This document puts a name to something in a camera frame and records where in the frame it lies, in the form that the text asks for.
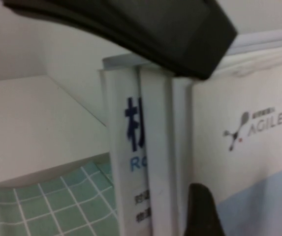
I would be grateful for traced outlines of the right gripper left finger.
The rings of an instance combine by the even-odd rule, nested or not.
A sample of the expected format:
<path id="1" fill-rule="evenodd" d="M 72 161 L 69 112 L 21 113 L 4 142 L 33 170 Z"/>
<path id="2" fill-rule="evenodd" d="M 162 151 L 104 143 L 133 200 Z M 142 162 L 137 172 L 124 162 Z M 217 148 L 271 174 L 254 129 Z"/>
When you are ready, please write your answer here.
<path id="1" fill-rule="evenodd" d="M 179 76 L 207 80 L 237 36 L 216 0 L 5 0 L 16 14 L 95 34 Z"/>

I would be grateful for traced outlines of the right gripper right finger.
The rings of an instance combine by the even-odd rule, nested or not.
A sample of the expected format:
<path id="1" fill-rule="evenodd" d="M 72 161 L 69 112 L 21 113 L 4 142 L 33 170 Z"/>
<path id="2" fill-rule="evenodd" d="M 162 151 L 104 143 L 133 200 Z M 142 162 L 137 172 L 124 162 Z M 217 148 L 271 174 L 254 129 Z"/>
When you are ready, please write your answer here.
<path id="1" fill-rule="evenodd" d="M 215 200 L 208 187 L 192 183 L 188 188 L 186 236 L 225 236 Z"/>

